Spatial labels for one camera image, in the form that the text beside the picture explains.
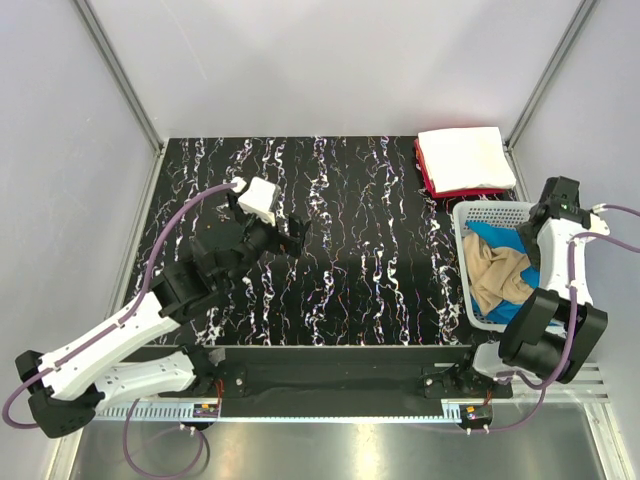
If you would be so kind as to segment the beige t shirt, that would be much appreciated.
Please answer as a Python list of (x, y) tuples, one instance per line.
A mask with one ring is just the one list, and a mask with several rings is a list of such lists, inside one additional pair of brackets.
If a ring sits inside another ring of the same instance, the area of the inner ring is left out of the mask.
[(522, 305), (533, 288), (522, 278), (530, 267), (526, 254), (509, 247), (492, 248), (476, 233), (463, 240), (471, 296), (487, 317), (503, 302)]

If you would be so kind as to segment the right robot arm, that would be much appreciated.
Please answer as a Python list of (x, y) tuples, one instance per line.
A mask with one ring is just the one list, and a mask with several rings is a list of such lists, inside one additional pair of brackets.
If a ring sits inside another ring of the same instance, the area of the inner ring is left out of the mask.
[(566, 177), (546, 180), (529, 218), (516, 231), (539, 286), (504, 329), (497, 343), (477, 347), (473, 361), (454, 371), (454, 384), (466, 396), (486, 389), (490, 377), (504, 381), (526, 372), (538, 389), (571, 382), (603, 335), (607, 313), (597, 309), (586, 279), (585, 250), (610, 229), (596, 213), (580, 206), (580, 183)]

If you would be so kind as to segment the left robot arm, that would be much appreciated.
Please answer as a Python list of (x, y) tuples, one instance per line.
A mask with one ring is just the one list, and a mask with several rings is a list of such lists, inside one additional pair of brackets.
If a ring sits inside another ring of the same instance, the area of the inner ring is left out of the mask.
[(142, 363), (124, 361), (226, 300), (264, 253), (300, 257), (309, 226), (291, 215), (281, 230), (254, 214), (239, 214), (221, 232), (194, 238), (190, 254), (164, 267), (134, 300), (77, 340), (49, 353), (19, 355), (15, 364), (29, 393), (32, 427), (55, 439), (123, 402), (208, 394), (218, 368), (199, 347), (181, 347)]

